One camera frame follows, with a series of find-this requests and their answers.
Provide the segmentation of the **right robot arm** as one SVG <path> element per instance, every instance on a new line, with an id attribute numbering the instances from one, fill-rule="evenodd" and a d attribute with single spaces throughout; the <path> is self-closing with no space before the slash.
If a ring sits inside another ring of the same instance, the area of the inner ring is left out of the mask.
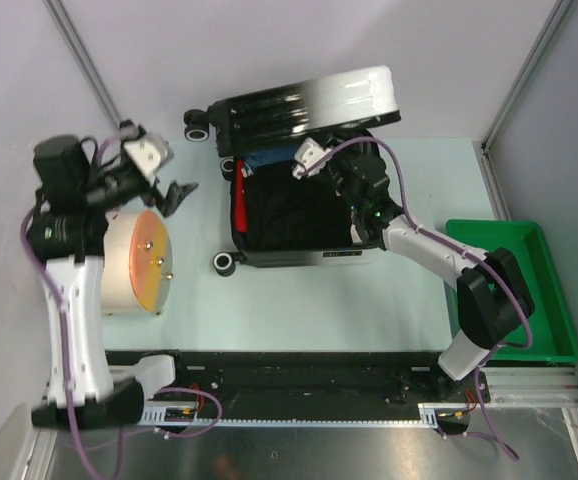
<path id="1" fill-rule="evenodd" d="M 389 193 L 385 161 L 374 146 L 348 141 L 326 162 L 336 190 L 352 207 L 360 237 L 401 255 L 440 277 L 457 298 L 459 331 L 430 376 L 432 393 L 453 401 L 466 378 L 519 327 L 528 328 L 535 303 L 515 255 L 460 243 L 429 229 L 411 215 L 407 202 Z"/>

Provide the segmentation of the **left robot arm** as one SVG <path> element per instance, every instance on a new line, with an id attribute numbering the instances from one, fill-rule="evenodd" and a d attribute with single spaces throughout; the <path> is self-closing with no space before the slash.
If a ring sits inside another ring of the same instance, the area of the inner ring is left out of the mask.
<path id="1" fill-rule="evenodd" d="M 172 182 L 166 193 L 157 173 L 173 157 L 159 134 L 125 127 L 117 136 L 120 162 L 103 165 L 106 143 L 87 157 L 73 134 L 50 137 L 33 150 L 41 185 L 21 225 L 21 242 L 37 268 L 48 308 L 51 373 L 46 399 L 31 410 L 40 429 L 94 430 L 137 424 L 145 402 L 158 391 L 183 397 L 189 374 L 159 355 L 113 378 L 102 332 L 104 239 L 108 212 L 135 198 L 172 215 L 194 184 Z"/>

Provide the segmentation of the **white black space suitcase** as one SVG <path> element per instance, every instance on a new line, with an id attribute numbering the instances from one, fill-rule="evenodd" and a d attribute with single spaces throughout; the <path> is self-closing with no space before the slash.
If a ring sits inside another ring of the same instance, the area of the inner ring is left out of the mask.
<path id="1" fill-rule="evenodd" d="M 378 241 L 361 220 L 396 211 L 373 130 L 400 118 L 385 65 L 187 110 L 185 138 L 215 141 L 230 187 L 233 246 L 214 271 L 369 262 Z"/>

